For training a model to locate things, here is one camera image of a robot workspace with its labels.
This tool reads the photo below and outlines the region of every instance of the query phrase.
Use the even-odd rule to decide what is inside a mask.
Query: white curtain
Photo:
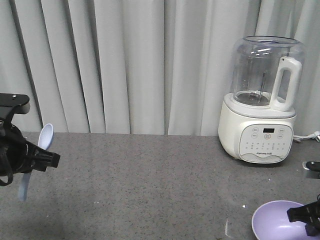
[[[318,0],[1,0],[0,92],[23,131],[216,136],[236,40],[295,38],[295,133],[320,129]]]

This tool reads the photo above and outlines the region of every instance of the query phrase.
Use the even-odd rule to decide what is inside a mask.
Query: gray countertop
[[[1,240],[255,240],[260,205],[320,193],[302,176],[303,161],[320,160],[316,141],[271,165],[235,160],[204,136],[56,133],[50,151],[59,166],[32,173],[26,202],[20,173],[1,187]]]

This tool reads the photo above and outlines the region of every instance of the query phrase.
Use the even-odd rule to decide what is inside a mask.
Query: lavender bowl
[[[305,223],[289,222],[287,210],[303,206],[294,201],[270,201],[252,216],[252,230],[258,240],[320,240],[320,235],[307,236]]]

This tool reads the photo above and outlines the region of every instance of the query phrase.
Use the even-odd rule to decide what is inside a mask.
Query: plastic spoon
[[[46,124],[39,135],[38,147],[48,150],[54,138],[54,126],[51,123]],[[18,198],[20,201],[26,201],[31,172],[24,173],[18,190]]]

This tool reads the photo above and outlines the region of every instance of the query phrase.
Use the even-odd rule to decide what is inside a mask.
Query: clear plastic jar
[[[296,66],[300,64],[302,68],[305,59],[305,46],[285,37],[247,36],[236,42],[233,51],[231,92],[236,101],[251,106],[270,104],[281,60],[289,60]],[[286,101],[291,75],[296,70],[294,64],[293,68],[282,66],[276,93],[279,102]]]

